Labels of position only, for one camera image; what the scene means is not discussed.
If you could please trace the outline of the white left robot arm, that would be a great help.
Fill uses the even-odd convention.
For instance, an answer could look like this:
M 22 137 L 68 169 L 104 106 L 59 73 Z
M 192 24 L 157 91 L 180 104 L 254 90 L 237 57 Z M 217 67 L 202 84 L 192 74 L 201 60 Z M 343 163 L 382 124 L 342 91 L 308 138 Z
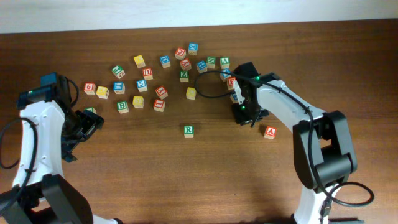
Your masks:
M 1 194 L 1 217 L 7 223 L 114 223 L 118 218 L 94 215 L 87 199 L 64 178 L 62 161 L 73 162 L 74 148 L 102 128 L 94 112 L 73 111 L 73 81 L 50 73 L 38 88 L 20 93 L 21 157 L 12 189 Z

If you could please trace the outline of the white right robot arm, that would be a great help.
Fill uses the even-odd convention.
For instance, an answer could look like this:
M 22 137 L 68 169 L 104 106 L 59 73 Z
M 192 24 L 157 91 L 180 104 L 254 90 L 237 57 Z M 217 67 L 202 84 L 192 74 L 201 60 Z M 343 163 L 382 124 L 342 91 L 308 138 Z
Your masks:
M 293 134 L 294 167 L 303 188 L 293 223 L 329 223 L 335 195 L 347 185 L 358 161 L 346 116 L 326 112 L 292 92 L 275 73 L 261 75 L 253 63 L 239 65 L 233 74 L 238 124 L 255 123 L 273 114 Z

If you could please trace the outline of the green R block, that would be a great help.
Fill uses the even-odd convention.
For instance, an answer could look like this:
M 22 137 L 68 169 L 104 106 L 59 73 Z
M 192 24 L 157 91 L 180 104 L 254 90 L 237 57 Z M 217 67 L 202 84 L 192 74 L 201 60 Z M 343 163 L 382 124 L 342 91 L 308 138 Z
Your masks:
M 184 137 L 185 138 L 193 138 L 194 137 L 194 126 L 188 125 L 184 126 Z

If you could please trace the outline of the yellow S block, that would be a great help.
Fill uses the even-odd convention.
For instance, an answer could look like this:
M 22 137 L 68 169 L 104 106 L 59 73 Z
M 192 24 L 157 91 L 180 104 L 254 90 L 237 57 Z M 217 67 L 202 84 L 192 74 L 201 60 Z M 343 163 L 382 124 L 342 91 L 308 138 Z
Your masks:
M 132 104 L 135 108 L 143 108 L 144 107 L 144 98 L 142 96 L 134 96 Z

